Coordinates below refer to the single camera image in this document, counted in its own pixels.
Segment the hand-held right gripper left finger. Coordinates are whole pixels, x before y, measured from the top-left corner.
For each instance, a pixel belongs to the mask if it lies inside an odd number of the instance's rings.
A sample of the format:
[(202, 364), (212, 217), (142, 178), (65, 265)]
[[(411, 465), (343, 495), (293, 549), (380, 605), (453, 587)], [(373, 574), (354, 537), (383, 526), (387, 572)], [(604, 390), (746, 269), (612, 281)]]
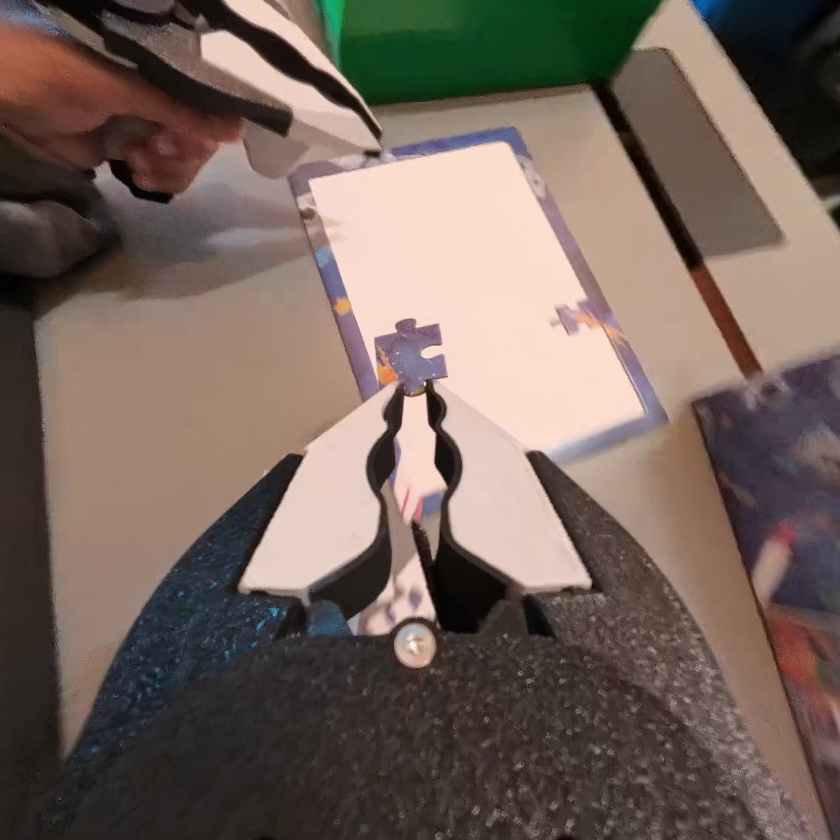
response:
[(390, 384), (313, 440), (238, 582), (242, 593), (375, 599), (392, 546), (383, 487), (395, 466), (403, 390)]

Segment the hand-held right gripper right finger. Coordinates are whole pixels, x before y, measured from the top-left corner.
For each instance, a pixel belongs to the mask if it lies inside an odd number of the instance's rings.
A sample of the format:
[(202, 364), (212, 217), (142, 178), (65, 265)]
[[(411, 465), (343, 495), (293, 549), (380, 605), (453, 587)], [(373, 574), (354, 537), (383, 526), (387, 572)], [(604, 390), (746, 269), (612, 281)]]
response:
[(426, 396), (446, 484), (435, 568), (447, 586), (468, 596), (589, 591), (592, 577), (519, 441), (442, 385)]

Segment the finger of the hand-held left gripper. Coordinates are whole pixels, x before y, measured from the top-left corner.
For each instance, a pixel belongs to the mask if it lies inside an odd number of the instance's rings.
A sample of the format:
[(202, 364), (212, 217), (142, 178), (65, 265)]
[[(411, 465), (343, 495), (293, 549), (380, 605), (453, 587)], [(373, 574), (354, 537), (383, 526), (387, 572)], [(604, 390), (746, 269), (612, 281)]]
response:
[(337, 150), (380, 150), (382, 131), (363, 101), (338, 76), (315, 66), (315, 80), (299, 80), (272, 65), (243, 39), (223, 30), (200, 35), (202, 58), (271, 103), (286, 106), (288, 138)]
[(353, 88), (338, 68), (292, 19), (275, 2), (217, 2), (217, 31), (223, 30), (246, 41), (268, 61), (301, 81), (313, 81), (315, 67), (335, 73)]

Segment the dark blue orange-marked puzzle piece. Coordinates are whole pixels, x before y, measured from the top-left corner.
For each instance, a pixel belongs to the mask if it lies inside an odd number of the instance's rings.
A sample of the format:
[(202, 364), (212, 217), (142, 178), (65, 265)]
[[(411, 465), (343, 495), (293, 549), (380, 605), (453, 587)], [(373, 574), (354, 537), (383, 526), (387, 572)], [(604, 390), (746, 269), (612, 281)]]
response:
[(376, 380), (380, 388), (399, 384), (406, 396), (425, 392), (430, 381), (448, 377), (445, 356), (424, 356), (429, 348), (443, 344), (439, 323), (418, 325), (413, 318), (395, 323), (394, 330), (374, 338)]

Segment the orange comet print puzzle piece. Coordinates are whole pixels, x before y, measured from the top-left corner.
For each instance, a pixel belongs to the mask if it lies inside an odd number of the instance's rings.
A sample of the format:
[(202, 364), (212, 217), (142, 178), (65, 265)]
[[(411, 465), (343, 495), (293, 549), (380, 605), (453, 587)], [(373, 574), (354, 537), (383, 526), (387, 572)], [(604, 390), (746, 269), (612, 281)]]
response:
[(555, 306), (549, 325), (561, 328), (568, 335), (575, 335), (583, 329), (600, 330), (615, 346), (627, 345), (627, 338), (613, 310), (590, 299)]

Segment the person's left hand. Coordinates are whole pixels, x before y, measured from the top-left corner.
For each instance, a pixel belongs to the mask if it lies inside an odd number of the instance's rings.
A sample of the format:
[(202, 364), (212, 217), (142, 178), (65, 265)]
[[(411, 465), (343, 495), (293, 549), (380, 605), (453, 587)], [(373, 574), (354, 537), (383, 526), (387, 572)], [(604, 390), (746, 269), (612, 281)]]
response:
[(156, 125), (146, 140), (119, 154), (139, 189), (183, 193), (223, 144), (239, 141), (244, 124), (229, 115), (192, 110), (115, 66), (58, 38), (2, 23), (2, 126), (63, 165), (81, 171), (109, 159), (103, 128), (112, 118)]

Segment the green plastic bin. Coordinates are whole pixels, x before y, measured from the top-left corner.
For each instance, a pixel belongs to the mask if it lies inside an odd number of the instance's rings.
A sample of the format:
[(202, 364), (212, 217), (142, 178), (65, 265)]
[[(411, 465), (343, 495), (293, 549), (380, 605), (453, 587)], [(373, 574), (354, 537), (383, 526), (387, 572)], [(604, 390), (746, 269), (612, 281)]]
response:
[(614, 76), (659, 1), (315, 1), (329, 54), (371, 106)]

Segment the white puzzle tray blue rim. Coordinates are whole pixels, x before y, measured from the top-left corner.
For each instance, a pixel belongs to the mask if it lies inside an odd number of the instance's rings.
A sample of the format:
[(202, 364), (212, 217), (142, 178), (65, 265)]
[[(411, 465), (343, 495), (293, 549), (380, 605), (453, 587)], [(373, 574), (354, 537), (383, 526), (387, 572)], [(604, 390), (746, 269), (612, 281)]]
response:
[[(448, 377), (402, 391), (390, 477), (403, 516), (438, 511), (427, 386), (442, 385), (513, 436), (532, 464), (566, 466), (664, 425), (630, 343), (550, 326), (554, 307), (612, 309), (513, 128), (305, 164), (297, 209), (364, 402), (376, 395), (374, 338), (396, 322), (439, 323)], [(468, 596), (426, 563), (440, 625), (474, 633), (506, 595)]]

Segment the space and ocean print box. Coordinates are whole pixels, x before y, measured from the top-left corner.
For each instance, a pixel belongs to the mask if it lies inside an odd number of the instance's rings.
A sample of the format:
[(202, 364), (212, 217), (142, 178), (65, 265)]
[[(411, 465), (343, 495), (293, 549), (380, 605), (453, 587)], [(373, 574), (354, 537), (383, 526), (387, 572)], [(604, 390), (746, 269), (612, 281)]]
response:
[(705, 395), (692, 409), (838, 838), (838, 353)]

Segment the black perforated pad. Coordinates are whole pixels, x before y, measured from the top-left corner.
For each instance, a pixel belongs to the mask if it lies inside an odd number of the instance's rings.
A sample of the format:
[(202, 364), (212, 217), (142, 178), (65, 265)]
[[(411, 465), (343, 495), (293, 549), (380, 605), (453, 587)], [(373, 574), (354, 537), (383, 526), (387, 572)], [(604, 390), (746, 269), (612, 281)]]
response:
[(57, 763), (58, 675), (35, 329), (27, 298), (1, 305), (2, 808)]

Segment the white-edged grey tabletop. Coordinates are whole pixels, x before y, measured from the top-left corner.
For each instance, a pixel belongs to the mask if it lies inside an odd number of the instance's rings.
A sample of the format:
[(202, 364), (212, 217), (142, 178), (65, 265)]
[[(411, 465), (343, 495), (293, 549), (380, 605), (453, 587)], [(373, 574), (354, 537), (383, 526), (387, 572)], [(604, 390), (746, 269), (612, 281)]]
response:
[(837, 350), (837, 228), (691, 3), (597, 93), (738, 377)]

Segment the blue crate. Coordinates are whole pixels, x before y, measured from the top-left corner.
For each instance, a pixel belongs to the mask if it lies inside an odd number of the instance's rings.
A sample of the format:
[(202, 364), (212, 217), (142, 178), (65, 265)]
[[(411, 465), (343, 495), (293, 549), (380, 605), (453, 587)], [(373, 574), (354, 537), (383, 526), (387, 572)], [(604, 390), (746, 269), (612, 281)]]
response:
[(691, 3), (722, 44), (779, 54), (796, 46), (838, 9), (838, 1)]

